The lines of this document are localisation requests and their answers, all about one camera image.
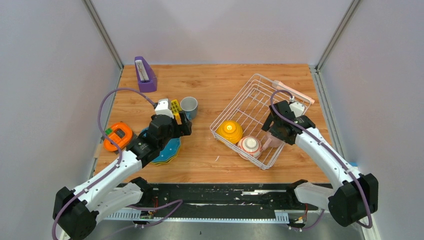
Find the green polka dot plate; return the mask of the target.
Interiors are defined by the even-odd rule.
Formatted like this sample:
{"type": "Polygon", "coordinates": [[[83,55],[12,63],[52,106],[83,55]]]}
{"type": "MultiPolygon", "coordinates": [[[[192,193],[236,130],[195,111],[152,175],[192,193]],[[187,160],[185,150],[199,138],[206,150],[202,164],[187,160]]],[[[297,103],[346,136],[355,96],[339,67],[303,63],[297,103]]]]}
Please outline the green polka dot plate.
{"type": "Polygon", "coordinates": [[[176,157],[177,157],[177,155],[175,155],[175,156],[173,156],[173,157],[169,158],[169,159],[168,159],[168,160],[166,160],[166,161],[155,162],[154,164],[155,164],[155,165],[164,165],[164,164],[168,164],[168,163],[170,163],[173,159],[175,159],[176,157]]]}

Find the blue polka dot plate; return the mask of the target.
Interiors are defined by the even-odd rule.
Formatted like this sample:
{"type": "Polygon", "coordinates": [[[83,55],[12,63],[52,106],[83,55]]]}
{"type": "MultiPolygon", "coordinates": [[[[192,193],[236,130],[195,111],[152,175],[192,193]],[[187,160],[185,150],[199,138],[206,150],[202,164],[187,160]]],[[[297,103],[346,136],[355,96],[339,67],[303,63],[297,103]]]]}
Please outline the blue polka dot plate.
{"type": "Polygon", "coordinates": [[[169,158],[173,156],[177,156],[181,148],[181,139],[180,138],[172,138],[169,140],[167,145],[164,147],[162,151],[158,154],[155,159],[151,159],[151,163],[155,164],[157,162],[167,161],[169,158]]]}

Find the blue ceramic mug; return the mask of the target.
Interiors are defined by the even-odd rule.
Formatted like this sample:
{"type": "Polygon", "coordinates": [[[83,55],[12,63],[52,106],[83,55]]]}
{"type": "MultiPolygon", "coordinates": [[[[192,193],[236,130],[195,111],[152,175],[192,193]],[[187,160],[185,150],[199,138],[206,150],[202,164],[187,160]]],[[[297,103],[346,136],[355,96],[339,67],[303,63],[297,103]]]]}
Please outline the blue ceramic mug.
{"type": "Polygon", "coordinates": [[[180,102],[180,107],[190,121],[196,118],[198,113],[198,101],[196,98],[192,96],[183,98],[180,102]]]}

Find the yellow polka dot plate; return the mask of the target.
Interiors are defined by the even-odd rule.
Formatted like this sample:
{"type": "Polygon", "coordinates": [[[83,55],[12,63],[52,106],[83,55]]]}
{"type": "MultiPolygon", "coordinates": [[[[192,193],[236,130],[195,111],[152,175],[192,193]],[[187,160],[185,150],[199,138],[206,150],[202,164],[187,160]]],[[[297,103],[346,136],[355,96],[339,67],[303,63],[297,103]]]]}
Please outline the yellow polka dot plate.
{"type": "Polygon", "coordinates": [[[167,164],[171,163],[172,161],[173,161],[173,159],[170,159],[169,161],[157,162],[157,163],[155,163],[155,165],[156,166],[167,165],[167,164]]]}

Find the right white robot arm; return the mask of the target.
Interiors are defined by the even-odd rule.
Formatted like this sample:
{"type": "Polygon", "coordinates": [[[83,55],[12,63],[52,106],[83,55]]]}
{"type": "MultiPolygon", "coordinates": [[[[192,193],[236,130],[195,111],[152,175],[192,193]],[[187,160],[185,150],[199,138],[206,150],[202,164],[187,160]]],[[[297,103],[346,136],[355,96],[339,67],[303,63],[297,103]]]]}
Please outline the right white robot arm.
{"type": "Polygon", "coordinates": [[[331,188],[301,179],[292,183],[285,195],[286,204],[298,209],[303,204],[330,212],[342,227],[370,221],[378,210],[379,182],[371,174],[363,174],[344,160],[323,138],[319,129],[306,115],[295,116],[286,100],[271,104],[262,130],[289,145],[302,149],[324,172],[331,188]]]}

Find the yellow ribbed bowl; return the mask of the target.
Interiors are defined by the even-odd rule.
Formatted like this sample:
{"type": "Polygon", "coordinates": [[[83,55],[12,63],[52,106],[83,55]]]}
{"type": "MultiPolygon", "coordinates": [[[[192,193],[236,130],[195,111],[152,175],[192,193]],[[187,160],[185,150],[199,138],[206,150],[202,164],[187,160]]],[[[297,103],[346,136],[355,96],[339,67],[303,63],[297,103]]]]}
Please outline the yellow ribbed bowl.
{"type": "Polygon", "coordinates": [[[243,128],[236,121],[225,120],[220,124],[216,133],[231,144],[237,144],[243,137],[243,128]]]}

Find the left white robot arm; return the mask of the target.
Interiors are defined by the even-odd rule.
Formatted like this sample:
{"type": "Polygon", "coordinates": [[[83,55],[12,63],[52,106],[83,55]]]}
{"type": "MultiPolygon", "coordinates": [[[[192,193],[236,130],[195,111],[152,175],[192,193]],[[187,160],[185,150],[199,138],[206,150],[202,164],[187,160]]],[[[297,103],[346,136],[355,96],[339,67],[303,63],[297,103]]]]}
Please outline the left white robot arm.
{"type": "Polygon", "coordinates": [[[57,239],[56,229],[61,227],[72,240],[83,240],[110,214],[137,203],[149,206],[153,193],[141,177],[115,188],[159,157],[171,139],[191,135],[192,122],[184,111],[178,114],[181,123],[173,115],[152,115],[147,130],[133,137],[110,165],[73,189],[61,188],[53,207],[52,238],[57,239]]]}

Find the pink ceramic mug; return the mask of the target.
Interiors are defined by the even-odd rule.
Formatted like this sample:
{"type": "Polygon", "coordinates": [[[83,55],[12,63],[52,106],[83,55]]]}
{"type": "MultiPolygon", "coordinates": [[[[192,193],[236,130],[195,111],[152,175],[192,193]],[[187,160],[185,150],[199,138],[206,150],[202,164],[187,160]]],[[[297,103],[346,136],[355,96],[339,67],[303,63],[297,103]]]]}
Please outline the pink ceramic mug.
{"type": "Polygon", "coordinates": [[[278,148],[284,142],[281,139],[273,136],[269,131],[267,131],[264,137],[262,137],[262,139],[260,140],[260,143],[261,151],[263,152],[268,148],[278,148]]]}

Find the white red patterned bowl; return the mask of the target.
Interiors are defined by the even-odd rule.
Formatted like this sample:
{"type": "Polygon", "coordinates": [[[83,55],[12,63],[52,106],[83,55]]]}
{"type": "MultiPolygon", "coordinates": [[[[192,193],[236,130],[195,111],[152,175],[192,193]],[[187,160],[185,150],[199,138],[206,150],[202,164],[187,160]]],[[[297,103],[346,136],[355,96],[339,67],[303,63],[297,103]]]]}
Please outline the white red patterned bowl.
{"type": "Polygon", "coordinates": [[[262,144],[254,136],[245,136],[241,138],[237,143],[237,147],[255,159],[259,158],[263,152],[262,144]]]}

